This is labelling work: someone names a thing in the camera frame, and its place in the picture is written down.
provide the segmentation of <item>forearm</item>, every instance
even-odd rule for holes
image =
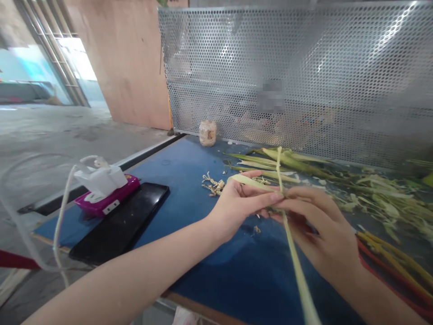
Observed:
[[[203,219],[90,272],[32,315],[31,324],[127,324],[222,244]]]
[[[368,325],[427,324],[385,284],[362,268],[352,281],[336,287]]]

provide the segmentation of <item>power cord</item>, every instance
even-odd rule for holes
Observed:
[[[12,206],[12,204],[10,203],[10,201],[7,199],[7,197],[5,195],[5,184],[8,180],[8,177],[11,174],[11,172],[16,170],[18,167],[22,166],[24,163],[27,163],[31,160],[34,160],[34,159],[37,159],[40,157],[52,157],[52,156],[66,157],[69,159],[72,158],[71,156],[63,154],[63,153],[40,153],[40,154],[36,154],[36,155],[30,156],[28,158],[25,158],[23,160],[20,160],[16,164],[9,167],[0,177],[0,202],[3,204],[3,206],[5,207],[5,210],[11,216],[13,222],[17,225],[18,232],[19,232],[21,238],[23,239],[23,242],[26,245],[28,251],[30,252],[30,255],[35,260],[35,262],[39,265],[39,267],[41,269],[43,269],[47,272],[60,272],[62,275],[62,278],[63,278],[64,285],[67,288],[69,286],[69,280],[68,280],[68,277],[66,276],[65,271],[68,269],[64,268],[62,266],[61,261],[60,261],[59,241],[60,241],[61,225],[62,225],[63,218],[64,218],[64,211],[65,211],[65,207],[68,203],[70,186],[72,183],[74,172],[78,168],[78,166],[74,165],[72,167],[71,171],[69,172],[68,180],[66,182],[65,191],[64,191],[64,195],[63,195],[63,199],[62,199],[62,204],[60,206],[59,218],[57,220],[57,224],[55,227],[54,240],[53,240],[53,253],[54,253],[54,258],[55,258],[57,267],[48,265],[41,258],[41,256],[39,255],[39,253],[36,249],[36,246],[32,242],[32,239],[27,232],[26,227],[24,226],[24,224],[21,221],[19,214],[16,212],[16,210],[14,209],[14,207]],[[94,156],[94,155],[93,156],[87,156],[87,157],[81,159],[80,162],[85,163],[87,160],[93,159],[93,158],[98,158],[98,156]],[[70,270],[88,271],[88,269],[80,269],[80,268],[70,268]]]

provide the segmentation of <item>fingernail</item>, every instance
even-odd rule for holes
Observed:
[[[271,195],[272,202],[281,201],[284,198],[284,195],[280,192],[275,192]]]

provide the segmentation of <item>hand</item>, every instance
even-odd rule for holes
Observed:
[[[355,233],[335,202],[322,190],[312,187],[292,187],[285,195],[291,199],[275,207],[289,211],[293,239],[316,270],[337,291],[347,281],[362,275],[365,269],[359,260]],[[281,216],[271,217],[282,222]],[[319,235],[306,231],[305,219]]]
[[[261,174],[262,171],[259,170],[242,173],[250,178]],[[283,198],[280,192],[264,192],[229,180],[207,219],[218,231],[218,236],[224,241],[229,241],[249,215],[255,214],[256,211],[265,214],[261,212],[262,209],[282,201]]]

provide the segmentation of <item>pink device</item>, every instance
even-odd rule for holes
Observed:
[[[85,201],[86,196],[91,192],[87,192],[82,196],[75,199],[75,204],[78,205],[81,210],[89,215],[96,216],[99,218],[105,217],[108,213],[114,210],[128,195],[130,195],[136,188],[140,186],[140,181],[137,177],[125,174],[128,181],[126,185],[118,188],[105,199],[102,199],[96,203],[90,203]]]

